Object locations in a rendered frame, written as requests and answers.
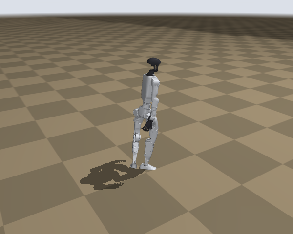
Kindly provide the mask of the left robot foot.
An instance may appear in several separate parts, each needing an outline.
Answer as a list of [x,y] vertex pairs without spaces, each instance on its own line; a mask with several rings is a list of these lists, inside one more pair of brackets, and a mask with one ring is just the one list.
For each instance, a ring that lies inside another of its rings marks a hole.
[[130,165],[130,167],[132,167],[132,168],[137,168],[137,164],[134,162],[134,163],[132,163],[131,165]]

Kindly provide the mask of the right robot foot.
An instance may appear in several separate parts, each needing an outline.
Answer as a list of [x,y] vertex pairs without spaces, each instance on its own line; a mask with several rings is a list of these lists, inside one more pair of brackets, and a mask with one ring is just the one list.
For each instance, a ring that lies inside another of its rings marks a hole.
[[153,167],[153,166],[151,166],[151,165],[149,165],[149,164],[148,164],[148,166],[145,166],[145,164],[142,163],[142,164],[140,165],[140,169],[155,170],[156,167]]

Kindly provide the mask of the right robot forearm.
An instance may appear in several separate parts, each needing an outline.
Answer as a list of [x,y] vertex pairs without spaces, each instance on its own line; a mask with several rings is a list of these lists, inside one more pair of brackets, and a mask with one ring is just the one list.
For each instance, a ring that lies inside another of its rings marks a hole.
[[157,105],[159,103],[159,100],[158,98],[155,98],[152,102],[152,105],[151,105],[151,112],[150,112],[150,119],[149,120],[154,120],[155,116],[156,116],[156,111],[157,111]]

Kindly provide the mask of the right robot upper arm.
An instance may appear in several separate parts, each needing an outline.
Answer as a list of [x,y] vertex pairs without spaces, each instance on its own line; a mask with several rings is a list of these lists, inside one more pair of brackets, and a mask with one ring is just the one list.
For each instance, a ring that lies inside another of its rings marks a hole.
[[156,96],[158,94],[159,85],[160,85],[160,81],[156,78],[152,78],[152,81],[151,81],[151,86],[152,86],[151,101],[152,102],[155,98],[157,98]]

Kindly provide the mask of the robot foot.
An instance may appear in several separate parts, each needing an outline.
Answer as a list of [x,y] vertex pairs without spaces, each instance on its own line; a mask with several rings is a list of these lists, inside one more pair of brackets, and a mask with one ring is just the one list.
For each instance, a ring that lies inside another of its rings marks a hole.
[[142,164],[140,165],[140,169],[155,170],[156,167],[153,167],[153,166],[151,166],[151,165],[149,165],[149,164],[148,164],[148,166],[145,166],[145,164],[142,163]]
[[134,162],[134,163],[132,163],[131,165],[130,165],[130,167],[132,167],[132,168],[137,168],[137,164]]

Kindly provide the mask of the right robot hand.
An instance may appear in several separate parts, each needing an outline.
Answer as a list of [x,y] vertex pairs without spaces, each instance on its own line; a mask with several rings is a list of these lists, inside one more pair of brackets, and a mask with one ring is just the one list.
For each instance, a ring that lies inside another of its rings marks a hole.
[[144,131],[147,131],[147,132],[150,130],[150,128],[152,129],[153,120],[149,120],[150,117],[151,117],[151,115],[148,118],[148,122],[145,123],[145,126],[143,128],[141,128],[141,129],[143,129]]

